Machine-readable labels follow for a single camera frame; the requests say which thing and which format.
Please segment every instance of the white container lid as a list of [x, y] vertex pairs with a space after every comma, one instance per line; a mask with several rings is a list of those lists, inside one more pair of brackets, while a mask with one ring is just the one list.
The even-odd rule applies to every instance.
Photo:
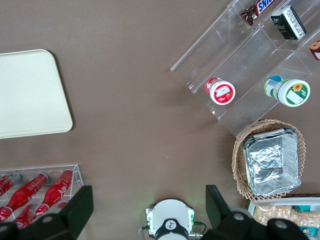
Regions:
[[282, 104], [289, 107], [298, 107], [304, 104], [310, 96], [310, 86], [306, 81], [291, 79], [284, 82], [279, 88], [277, 97]]
[[219, 80], [210, 87], [210, 97], [218, 105], [231, 103], [235, 94], [235, 87], [228, 81]]

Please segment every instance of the red and white label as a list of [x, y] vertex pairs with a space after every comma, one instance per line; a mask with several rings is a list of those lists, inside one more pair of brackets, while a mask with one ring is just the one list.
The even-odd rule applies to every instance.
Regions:
[[233, 99], [234, 94], [233, 87], [225, 83], [214, 89], [213, 97], [217, 103], [227, 104]]
[[17, 224], [18, 229], [24, 229], [25, 227], [29, 226], [34, 222], [34, 220], [37, 218], [37, 214], [32, 209], [33, 205], [26, 206], [20, 215], [13, 220], [14, 223]]

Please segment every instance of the wicker basket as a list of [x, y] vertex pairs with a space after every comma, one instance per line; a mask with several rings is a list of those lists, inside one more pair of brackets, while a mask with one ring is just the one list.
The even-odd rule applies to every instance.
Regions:
[[242, 145], [243, 140], [249, 135], [270, 132], [273, 130], [282, 129], [284, 127], [293, 128], [297, 133], [298, 176], [299, 178], [301, 178], [305, 160], [306, 160], [306, 147], [305, 147], [305, 140], [302, 137], [302, 134], [300, 133], [300, 131], [296, 127], [278, 120], [266, 119], [266, 120], [258, 121], [235, 141], [234, 148], [233, 148], [233, 155], [232, 155], [233, 177], [236, 180], [238, 191], [240, 192], [240, 194], [245, 196], [246, 199], [249, 199], [251, 201], [279, 199], [281, 197], [284, 197], [287, 193], [289, 193], [288, 191], [284, 193], [270, 195], [267, 197], [255, 196], [252, 194], [248, 185], [246, 163], [245, 163], [245, 157], [244, 157], [244, 151], [243, 151], [243, 145]]

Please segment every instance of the acrylic shelf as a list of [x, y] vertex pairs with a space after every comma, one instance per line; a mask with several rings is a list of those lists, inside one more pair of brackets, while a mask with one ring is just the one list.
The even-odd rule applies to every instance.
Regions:
[[[36, 195], [27, 203], [27, 205], [40, 205], [42, 200], [45, 197], [46, 191], [48, 188], [60, 177], [64, 170], [70, 169], [73, 171], [72, 181], [69, 189], [65, 192], [60, 202], [69, 202], [69, 200], [77, 193], [77, 191], [84, 185], [81, 173], [79, 170], [79, 166], [75, 165], [59, 165], [59, 166], [43, 166], [43, 167], [32, 167], [32, 168], [16, 168], [16, 169], [7, 169], [0, 170], [0, 176], [2, 177], [6, 173], [10, 171], [17, 171], [21, 175], [21, 182], [14, 185], [11, 189], [9, 189], [4, 195], [0, 197], [0, 207], [4, 207], [12, 197], [12, 195], [17, 191], [22, 185], [27, 183], [36, 173], [45, 173], [48, 175], [48, 182], [40, 188], [40, 190], [36, 193]], [[6, 220], [6, 222], [12, 222], [26, 207], [22, 206]]]
[[[320, 0], [276, 0], [252, 26], [241, 16], [251, 5], [252, 0], [232, 1], [171, 67], [236, 137], [279, 103], [264, 93], [269, 77], [307, 80], [320, 68], [308, 47], [320, 38]], [[294, 8], [307, 31], [300, 40], [284, 39], [270, 20], [272, 12], [285, 6]], [[217, 105], [205, 92], [213, 77], [234, 85], [230, 104]]]

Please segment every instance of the red bottle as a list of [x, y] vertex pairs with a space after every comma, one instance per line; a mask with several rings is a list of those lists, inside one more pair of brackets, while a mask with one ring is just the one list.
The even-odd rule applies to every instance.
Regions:
[[70, 169], [65, 170], [61, 176], [52, 184], [46, 191], [44, 199], [40, 206], [35, 210], [38, 216], [42, 215], [49, 210], [54, 204], [59, 202], [65, 195], [66, 191], [70, 187], [73, 177], [73, 171]]
[[16, 219], [13, 220], [13, 222], [16, 223], [18, 229], [24, 229], [36, 220], [36, 207], [37, 205], [35, 204], [27, 205], [19, 214], [19, 216], [17, 216]]
[[17, 171], [7, 172], [0, 178], [0, 197], [20, 181], [21, 175]]
[[48, 176], [38, 172], [33, 179], [20, 187], [10, 198], [8, 204], [0, 210], [0, 222], [6, 220], [18, 208], [26, 205], [48, 181]]

